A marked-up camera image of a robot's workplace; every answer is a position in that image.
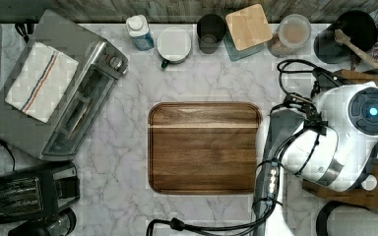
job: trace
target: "white towel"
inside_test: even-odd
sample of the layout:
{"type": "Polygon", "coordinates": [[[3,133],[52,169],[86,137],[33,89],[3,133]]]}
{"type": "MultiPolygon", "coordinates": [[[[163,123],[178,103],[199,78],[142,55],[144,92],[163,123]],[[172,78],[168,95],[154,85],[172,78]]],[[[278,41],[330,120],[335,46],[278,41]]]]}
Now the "white towel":
{"type": "Polygon", "coordinates": [[[72,81],[78,62],[36,42],[5,101],[46,123],[72,81]]]}

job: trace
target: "marble countertop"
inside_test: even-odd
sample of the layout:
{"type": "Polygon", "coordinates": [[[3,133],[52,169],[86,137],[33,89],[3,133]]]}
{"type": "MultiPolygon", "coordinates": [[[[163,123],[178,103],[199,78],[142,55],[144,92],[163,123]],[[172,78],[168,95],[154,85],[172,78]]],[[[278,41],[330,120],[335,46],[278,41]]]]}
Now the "marble countertop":
{"type": "MultiPolygon", "coordinates": [[[[231,62],[224,43],[214,54],[198,47],[195,25],[179,25],[192,37],[192,51],[184,63],[160,67],[155,49],[139,51],[125,25],[82,25],[105,38],[129,59],[128,73],[116,84],[102,107],[74,162],[81,179],[81,199],[73,206],[78,225],[72,235],[145,235],[154,218],[177,217],[199,225],[231,225],[250,221],[252,195],[171,196],[154,192],[148,181],[148,114],[159,102],[249,101],[264,116],[284,98],[276,66],[283,59],[267,48],[231,62]]],[[[169,25],[151,25],[154,38],[169,25]]],[[[312,25],[312,38],[327,25],[312,25]]],[[[1,82],[11,72],[25,44],[13,25],[3,25],[1,82]]],[[[301,58],[331,71],[349,68],[326,65],[312,49],[313,41],[289,58],[301,58]]],[[[301,94],[312,89],[311,75],[290,76],[287,88],[301,94]]],[[[14,148],[16,168],[41,163],[14,148]]],[[[0,173],[11,171],[12,160],[0,147],[0,173]]],[[[315,235],[314,219],[324,201],[301,188],[289,175],[284,192],[288,226],[296,235],[315,235]]],[[[19,223],[0,225],[0,236],[19,223]]],[[[156,235],[193,235],[158,226],[156,235]]]]}

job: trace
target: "dark cup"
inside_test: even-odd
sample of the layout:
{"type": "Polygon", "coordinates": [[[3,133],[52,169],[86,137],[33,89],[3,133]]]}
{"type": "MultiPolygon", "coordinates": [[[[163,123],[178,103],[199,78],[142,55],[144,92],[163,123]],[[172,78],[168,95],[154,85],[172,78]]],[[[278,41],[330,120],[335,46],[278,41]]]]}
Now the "dark cup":
{"type": "Polygon", "coordinates": [[[196,26],[199,48],[202,52],[214,53],[223,40],[226,32],[225,21],[215,14],[205,15],[196,26]]]}
{"type": "Polygon", "coordinates": [[[377,41],[377,28],[373,19],[361,11],[349,11],[342,14],[334,24],[321,31],[314,41],[317,57],[328,64],[340,63],[353,52],[336,42],[335,30],[342,30],[356,47],[368,51],[377,41]]]}

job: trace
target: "black appliance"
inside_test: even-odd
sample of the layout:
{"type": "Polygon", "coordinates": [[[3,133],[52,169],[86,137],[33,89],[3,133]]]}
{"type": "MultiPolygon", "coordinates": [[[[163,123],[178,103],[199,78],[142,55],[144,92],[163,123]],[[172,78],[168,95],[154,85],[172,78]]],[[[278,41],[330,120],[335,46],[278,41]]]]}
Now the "black appliance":
{"type": "Polygon", "coordinates": [[[76,166],[52,162],[0,176],[0,223],[47,217],[80,198],[76,166]]]}
{"type": "Polygon", "coordinates": [[[76,214],[66,208],[58,214],[29,220],[9,231],[8,236],[66,236],[76,226],[76,214]]]}

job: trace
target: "bottle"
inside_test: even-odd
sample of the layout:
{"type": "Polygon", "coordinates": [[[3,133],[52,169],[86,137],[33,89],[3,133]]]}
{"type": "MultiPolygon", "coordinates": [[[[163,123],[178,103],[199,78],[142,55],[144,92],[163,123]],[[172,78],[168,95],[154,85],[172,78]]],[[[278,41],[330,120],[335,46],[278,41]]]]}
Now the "bottle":
{"type": "Polygon", "coordinates": [[[150,34],[149,24],[143,15],[127,19],[127,30],[133,38],[134,43],[140,51],[149,50],[155,47],[155,41],[150,34]]]}

